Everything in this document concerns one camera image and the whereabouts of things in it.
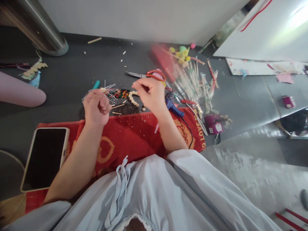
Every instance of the hand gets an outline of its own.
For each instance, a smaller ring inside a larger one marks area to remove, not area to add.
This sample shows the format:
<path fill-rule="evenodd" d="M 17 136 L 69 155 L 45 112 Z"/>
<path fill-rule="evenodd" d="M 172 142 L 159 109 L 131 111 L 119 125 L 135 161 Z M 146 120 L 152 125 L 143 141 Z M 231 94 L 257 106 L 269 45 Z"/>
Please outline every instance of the hand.
<path fill-rule="evenodd" d="M 109 120 L 111 105 L 109 99 L 100 91 L 94 89 L 83 101 L 86 124 L 93 126 L 105 126 Z"/>
<path fill-rule="evenodd" d="M 138 79 L 132 85 L 140 95 L 143 104 L 158 117 L 168 113 L 165 103 L 165 87 L 164 85 L 151 78 Z"/>

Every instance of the glue gun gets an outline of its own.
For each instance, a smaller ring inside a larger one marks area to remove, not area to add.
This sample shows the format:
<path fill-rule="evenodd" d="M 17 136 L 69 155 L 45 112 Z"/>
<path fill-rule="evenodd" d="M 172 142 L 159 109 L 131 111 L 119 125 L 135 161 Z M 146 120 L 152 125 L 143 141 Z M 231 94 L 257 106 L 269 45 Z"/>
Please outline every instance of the glue gun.
<path fill-rule="evenodd" d="M 173 92 L 170 91 L 166 94 L 165 96 L 165 100 L 166 100 L 166 104 L 167 104 L 167 108 L 168 110 L 171 110 L 175 115 L 177 115 L 178 117 L 183 118 L 185 113 L 181 112 L 179 109 L 177 109 L 177 107 L 174 105 L 173 103 Z"/>

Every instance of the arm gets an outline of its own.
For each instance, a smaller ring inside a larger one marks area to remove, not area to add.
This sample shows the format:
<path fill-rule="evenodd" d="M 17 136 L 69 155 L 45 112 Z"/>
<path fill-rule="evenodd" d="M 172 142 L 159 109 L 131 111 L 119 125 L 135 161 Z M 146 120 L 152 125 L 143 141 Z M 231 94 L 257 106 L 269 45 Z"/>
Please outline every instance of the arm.
<path fill-rule="evenodd" d="M 53 180 L 44 204 L 70 200 L 92 178 L 102 132 L 108 122 L 111 105 L 100 90 L 91 91 L 83 105 L 86 124 L 74 149 Z"/>
<path fill-rule="evenodd" d="M 143 78 L 137 80 L 132 87 L 138 91 L 144 105 L 156 116 L 167 154 L 188 149 L 167 109 L 163 84 L 151 78 Z"/>

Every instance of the scissor blade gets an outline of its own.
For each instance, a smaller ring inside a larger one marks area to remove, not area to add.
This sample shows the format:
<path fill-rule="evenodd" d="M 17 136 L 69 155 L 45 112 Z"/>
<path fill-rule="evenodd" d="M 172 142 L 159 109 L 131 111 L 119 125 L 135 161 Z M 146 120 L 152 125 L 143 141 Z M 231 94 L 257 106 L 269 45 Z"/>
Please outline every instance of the scissor blade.
<path fill-rule="evenodd" d="M 141 74 L 137 74 L 137 73 L 133 73 L 133 72 L 125 72 L 125 73 L 128 74 L 128 75 L 134 76 L 136 78 L 142 78 Z"/>

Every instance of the red cloth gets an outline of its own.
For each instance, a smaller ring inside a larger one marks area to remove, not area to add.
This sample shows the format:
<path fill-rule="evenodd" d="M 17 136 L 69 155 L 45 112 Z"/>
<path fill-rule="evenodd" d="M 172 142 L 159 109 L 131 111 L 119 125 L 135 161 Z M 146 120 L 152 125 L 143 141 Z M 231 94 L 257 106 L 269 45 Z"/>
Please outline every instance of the red cloth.
<path fill-rule="evenodd" d="M 203 132 L 196 121 L 192 111 L 185 107 L 180 108 L 185 112 L 184 119 L 190 126 L 193 134 L 191 149 L 198 152 L 205 149 Z M 189 128 L 185 123 L 172 114 L 175 124 L 189 146 L 192 140 Z M 85 121 L 62 122 L 52 124 L 39 124 L 40 127 L 67 127 L 70 129 L 70 136 L 67 148 L 67 155 L 72 151 Z M 157 125 L 156 117 L 151 113 L 138 113 L 132 115 L 111 116 L 102 134 L 100 148 L 98 151 L 94 180 L 114 171 L 123 159 L 128 155 L 128 162 L 137 161 L 147 156 L 157 154 L 166 158 L 166 152 L 159 131 L 155 134 Z M 46 190 L 27 192 L 25 213 L 40 207 L 46 197 Z"/>

